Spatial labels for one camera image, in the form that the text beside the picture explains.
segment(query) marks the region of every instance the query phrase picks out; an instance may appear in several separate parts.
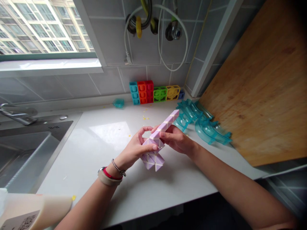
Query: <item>hand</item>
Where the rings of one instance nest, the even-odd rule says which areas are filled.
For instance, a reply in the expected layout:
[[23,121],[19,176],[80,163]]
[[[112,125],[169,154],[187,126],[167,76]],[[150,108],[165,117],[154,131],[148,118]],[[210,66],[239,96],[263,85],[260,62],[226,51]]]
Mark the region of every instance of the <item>hand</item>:
[[[114,159],[114,163],[120,170],[127,170],[130,168],[144,153],[158,150],[156,144],[142,145],[147,138],[142,135],[146,131],[151,131],[153,128],[150,126],[142,127],[130,140],[126,148]],[[117,169],[112,163],[106,168],[107,172],[114,177],[121,177]]]
[[[151,133],[156,131],[159,125],[155,126]],[[188,138],[179,128],[175,125],[171,125],[166,132],[160,132],[160,139],[163,143],[169,145],[177,152],[184,153],[186,155],[193,154],[198,144]]]

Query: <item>window sill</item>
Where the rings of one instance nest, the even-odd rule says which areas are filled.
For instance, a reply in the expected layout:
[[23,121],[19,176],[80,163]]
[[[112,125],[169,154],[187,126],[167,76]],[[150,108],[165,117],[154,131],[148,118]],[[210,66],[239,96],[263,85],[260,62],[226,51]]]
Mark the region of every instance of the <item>window sill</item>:
[[97,58],[0,62],[0,78],[103,73]]

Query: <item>wooden cutting board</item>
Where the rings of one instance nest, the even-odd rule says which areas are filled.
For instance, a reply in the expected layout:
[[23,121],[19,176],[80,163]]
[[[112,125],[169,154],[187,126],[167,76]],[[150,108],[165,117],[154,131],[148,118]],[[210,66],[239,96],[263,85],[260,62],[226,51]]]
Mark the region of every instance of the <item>wooden cutting board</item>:
[[252,165],[307,157],[307,36],[267,0],[200,99]]

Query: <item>stainless steel sink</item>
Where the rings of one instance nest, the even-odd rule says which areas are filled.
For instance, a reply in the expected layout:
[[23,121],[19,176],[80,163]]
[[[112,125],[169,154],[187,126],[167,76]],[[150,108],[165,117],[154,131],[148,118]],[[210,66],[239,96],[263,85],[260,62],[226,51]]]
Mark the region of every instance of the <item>stainless steel sink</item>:
[[40,117],[31,125],[0,123],[0,188],[10,193],[36,193],[80,113]]

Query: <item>white container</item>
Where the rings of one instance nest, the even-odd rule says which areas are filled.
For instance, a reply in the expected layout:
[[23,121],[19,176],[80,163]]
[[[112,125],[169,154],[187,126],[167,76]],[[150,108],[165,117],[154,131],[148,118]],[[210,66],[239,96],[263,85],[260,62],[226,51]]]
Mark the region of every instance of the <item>white container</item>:
[[63,219],[71,204],[69,196],[8,193],[0,229],[43,230]]

